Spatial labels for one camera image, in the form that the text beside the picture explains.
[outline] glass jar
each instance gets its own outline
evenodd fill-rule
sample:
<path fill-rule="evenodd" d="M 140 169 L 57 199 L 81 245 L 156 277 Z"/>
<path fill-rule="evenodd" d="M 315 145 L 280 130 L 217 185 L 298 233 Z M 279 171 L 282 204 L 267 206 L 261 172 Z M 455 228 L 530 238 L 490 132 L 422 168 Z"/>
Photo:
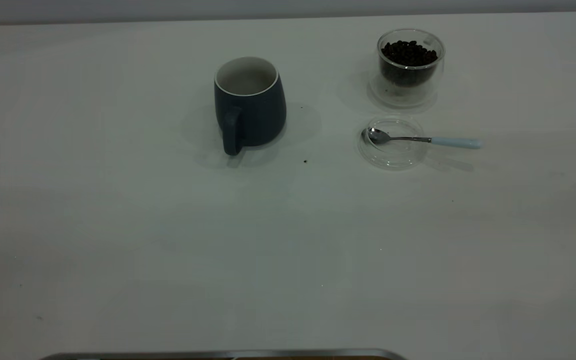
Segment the glass jar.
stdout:
<path fill-rule="evenodd" d="M 406 66 L 386 57 L 382 49 L 388 43 L 412 42 L 428 51 L 435 51 L 437 59 L 423 66 Z M 375 62 L 370 67 L 370 88 L 377 98 L 394 107 L 410 108 L 422 105 L 437 92 L 444 75 L 446 48 L 430 32 L 419 29 L 398 29 L 386 32 L 377 41 Z"/>

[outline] wall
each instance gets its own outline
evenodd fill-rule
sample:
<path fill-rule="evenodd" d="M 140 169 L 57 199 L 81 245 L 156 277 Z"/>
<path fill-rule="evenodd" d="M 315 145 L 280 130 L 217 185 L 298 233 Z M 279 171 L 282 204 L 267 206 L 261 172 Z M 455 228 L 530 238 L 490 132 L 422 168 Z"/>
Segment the wall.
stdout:
<path fill-rule="evenodd" d="M 0 0 L 0 24 L 576 10 L 576 0 Z"/>

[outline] mug handle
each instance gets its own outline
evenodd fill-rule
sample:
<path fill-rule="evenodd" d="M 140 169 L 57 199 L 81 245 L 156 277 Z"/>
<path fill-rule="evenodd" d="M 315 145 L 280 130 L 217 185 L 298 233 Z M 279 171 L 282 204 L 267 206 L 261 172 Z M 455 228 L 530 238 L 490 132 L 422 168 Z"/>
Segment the mug handle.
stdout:
<path fill-rule="evenodd" d="M 231 107 L 223 117 L 221 129 L 223 150 L 231 157 L 242 151 L 242 141 L 240 140 L 239 132 L 240 114 L 242 114 L 241 107 Z"/>

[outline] dark blue mug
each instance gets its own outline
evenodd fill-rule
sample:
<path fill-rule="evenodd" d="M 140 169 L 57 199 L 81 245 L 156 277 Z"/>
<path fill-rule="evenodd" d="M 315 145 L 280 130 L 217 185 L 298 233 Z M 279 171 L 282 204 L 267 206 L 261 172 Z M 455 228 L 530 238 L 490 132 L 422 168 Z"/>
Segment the dark blue mug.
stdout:
<path fill-rule="evenodd" d="M 214 76 L 214 107 L 223 150 L 237 155 L 279 135 L 286 123 L 286 98 L 279 71 L 259 57 L 223 64 Z"/>

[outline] mug rim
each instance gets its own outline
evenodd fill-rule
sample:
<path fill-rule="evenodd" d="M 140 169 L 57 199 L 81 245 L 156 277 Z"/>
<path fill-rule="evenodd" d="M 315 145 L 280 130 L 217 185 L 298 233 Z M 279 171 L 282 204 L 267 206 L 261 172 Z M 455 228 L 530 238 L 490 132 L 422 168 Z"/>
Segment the mug rim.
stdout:
<path fill-rule="evenodd" d="M 270 65 L 272 67 L 272 70 L 274 70 L 274 80 L 272 81 L 272 84 L 270 84 L 267 88 L 259 91 L 259 92 L 255 92 L 255 93 L 247 93 L 247 94 L 241 94 L 241 93 L 233 93 L 230 92 L 224 88 L 222 88 L 222 85 L 219 84 L 219 81 L 217 81 L 217 75 L 219 74 L 219 71 L 222 70 L 222 68 L 224 68 L 224 66 L 230 64 L 231 62 L 234 62 L 236 60 L 241 60 L 241 59 L 256 59 L 256 60 L 261 60 L 262 62 L 265 62 L 266 64 Z M 232 95 L 232 96 L 240 96 L 240 97 L 247 97 L 247 96 L 256 96 L 259 94 L 263 94 L 267 91 L 269 91 L 270 89 L 272 89 L 275 84 L 277 84 L 277 80 L 279 80 L 279 70 L 277 70 L 277 68 L 274 66 L 274 64 L 270 61 L 268 61 L 267 59 L 264 59 L 262 57 L 258 57 L 258 56 L 242 56 L 242 57 L 236 57 L 234 59 L 228 60 L 225 63 L 221 64 L 221 66 L 219 66 L 217 68 L 217 71 L 215 71 L 214 73 L 214 84 L 217 85 L 217 87 L 223 91 L 224 93 L 228 94 L 228 95 Z"/>

